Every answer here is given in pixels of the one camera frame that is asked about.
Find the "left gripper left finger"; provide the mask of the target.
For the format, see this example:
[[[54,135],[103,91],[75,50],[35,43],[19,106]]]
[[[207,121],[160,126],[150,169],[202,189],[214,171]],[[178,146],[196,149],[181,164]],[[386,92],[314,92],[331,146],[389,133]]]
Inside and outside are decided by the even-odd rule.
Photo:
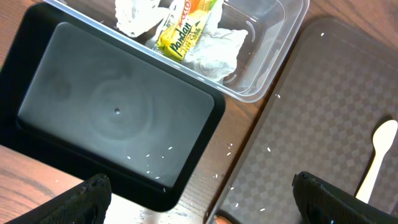
[[[96,174],[8,224],[103,224],[111,203],[111,184]]]

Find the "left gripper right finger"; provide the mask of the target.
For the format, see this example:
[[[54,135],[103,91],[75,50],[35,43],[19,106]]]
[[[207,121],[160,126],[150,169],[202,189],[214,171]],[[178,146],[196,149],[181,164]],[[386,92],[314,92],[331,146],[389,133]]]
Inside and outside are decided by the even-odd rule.
[[[292,181],[295,203],[307,224],[397,224],[397,218],[334,185],[300,172]]]

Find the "yellow plastic spoon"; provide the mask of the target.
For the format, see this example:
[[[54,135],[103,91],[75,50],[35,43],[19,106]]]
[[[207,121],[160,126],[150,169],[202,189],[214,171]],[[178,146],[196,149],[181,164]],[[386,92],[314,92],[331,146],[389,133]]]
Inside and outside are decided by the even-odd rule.
[[[372,142],[375,155],[368,173],[356,194],[358,200],[364,203],[369,202],[384,156],[391,148],[396,134],[397,121],[393,119],[382,123],[374,132]]]

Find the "white tissue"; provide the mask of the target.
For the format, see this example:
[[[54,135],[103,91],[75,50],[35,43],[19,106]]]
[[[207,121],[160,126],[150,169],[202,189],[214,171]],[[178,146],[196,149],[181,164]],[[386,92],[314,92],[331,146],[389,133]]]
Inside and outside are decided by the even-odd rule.
[[[186,53],[181,64],[207,77],[221,82],[237,68],[237,56],[248,31],[219,28],[223,0],[217,0],[195,46]]]
[[[169,13],[159,4],[160,0],[115,0],[116,27],[129,37],[140,36]]]

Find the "yellow green snack wrapper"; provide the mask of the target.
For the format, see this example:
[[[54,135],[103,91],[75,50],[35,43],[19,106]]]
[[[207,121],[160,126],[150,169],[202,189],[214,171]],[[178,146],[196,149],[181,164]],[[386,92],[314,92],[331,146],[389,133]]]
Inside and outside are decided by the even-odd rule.
[[[160,26],[153,49],[176,61],[196,45],[216,0],[174,1]]]

